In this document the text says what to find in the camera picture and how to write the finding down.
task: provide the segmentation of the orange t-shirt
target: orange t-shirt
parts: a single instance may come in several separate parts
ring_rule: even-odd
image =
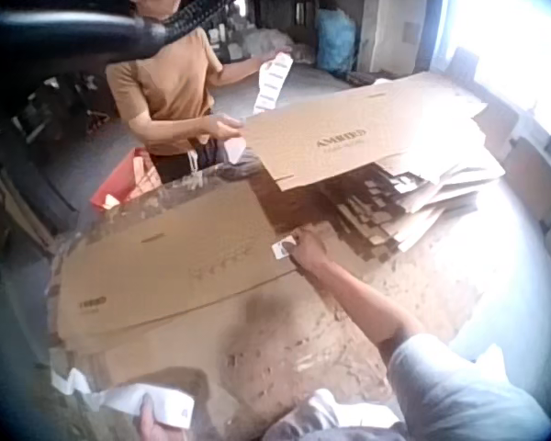
[[[180,120],[205,115],[214,99],[207,76],[222,71],[222,64],[208,43],[206,32],[197,28],[165,46],[152,58],[119,62],[107,67],[107,80],[125,121],[149,109],[153,120]],[[198,139],[208,142],[208,136]],[[193,147],[188,140],[147,145],[153,154],[183,153]]]

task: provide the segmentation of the person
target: person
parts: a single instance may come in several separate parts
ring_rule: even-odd
[[[133,0],[137,13],[163,21],[180,0]],[[107,67],[120,117],[144,144],[163,183],[219,162],[218,141],[239,137],[242,124],[212,115],[210,86],[236,83],[259,71],[276,52],[222,65],[202,28],[147,60]]]
[[[379,350],[404,422],[385,406],[340,405],[329,391],[318,390],[271,426],[264,441],[541,440],[551,435],[551,421],[528,393],[486,375],[426,334],[412,314],[332,261],[316,234],[302,229],[294,236],[297,245],[285,247],[299,270],[331,292]],[[141,425],[143,441],[182,439],[150,437],[149,427],[171,434],[154,422],[151,407],[143,407],[141,421],[150,423]]]

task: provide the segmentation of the bright window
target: bright window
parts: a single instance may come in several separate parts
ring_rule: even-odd
[[[474,52],[476,81],[532,113],[551,133],[551,7],[531,0],[452,2],[446,58],[457,46]]]

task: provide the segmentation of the stack of cardboard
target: stack of cardboard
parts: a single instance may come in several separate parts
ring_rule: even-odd
[[[405,251],[503,175],[473,120],[484,107],[421,73],[267,112],[244,134],[280,189],[318,183],[349,230]]]
[[[434,183],[416,175],[389,175],[376,165],[318,183],[344,225],[374,246],[410,249],[446,212],[475,209],[478,192],[503,175],[485,150]]]

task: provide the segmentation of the red crate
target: red crate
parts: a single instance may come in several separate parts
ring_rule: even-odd
[[[136,182],[135,176],[134,160],[137,158],[142,158],[144,169],[144,175],[139,182]],[[116,166],[104,184],[90,198],[90,202],[98,209],[107,209],[105,204],[107,195],[123,203],[143,193],[154,190],[161,184],[161,179],[155,167],[153,167],[147,151],[143,148],[136,148],[131,150],[120,164]]]

